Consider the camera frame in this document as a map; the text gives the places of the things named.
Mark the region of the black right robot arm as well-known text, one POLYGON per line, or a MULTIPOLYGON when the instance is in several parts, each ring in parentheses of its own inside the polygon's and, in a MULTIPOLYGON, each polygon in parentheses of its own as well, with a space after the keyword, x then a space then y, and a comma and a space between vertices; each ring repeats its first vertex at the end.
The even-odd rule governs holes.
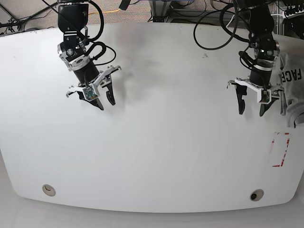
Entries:
POLYGON ((109 66, 105 71, 97 69, 94 63, 109 49, 105 43, 98 41, 104 30, 104 17, 100 7, 92 0, 59 0, 58 28, 63 33, 63 42, 57 47, 60 59, 69 71, 78 79, 77 86, 70 86, 66 96, 77 93, 80 100, 103 110, 98 88, 106 88, 106 97, 115 105, 111 74, 120 70, 120 66, 109 66), (100 28, 97 35, 90 38, 87 31, 89 5, 98 12, 100 28))

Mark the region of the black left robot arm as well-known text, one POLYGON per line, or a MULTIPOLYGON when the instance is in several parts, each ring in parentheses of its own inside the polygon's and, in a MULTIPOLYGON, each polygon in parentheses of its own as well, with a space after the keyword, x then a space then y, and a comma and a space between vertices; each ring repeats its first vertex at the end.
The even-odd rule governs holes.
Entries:
POLYGON ((230 36, 224 44, 208 48, 198 40, 194 41, 199 48, 214 51, 227 46, 235 38, 254 50, 254 58, 246 50, 238 53, 240 63, 250 70, 250 75, 246 79, 230 80, 228 84, 235 87, 240 115, 246 107, 243 97, 247 95, 247 89, 251 89, 256 93, 256 101, 260 104, 259 115, 263 116, 284 90, 283 86, 272 85, 270 82, 280 46, 272 35, 275 23, 269 7, 265 0, 234 0, 219 10, 219 22, 230 36))

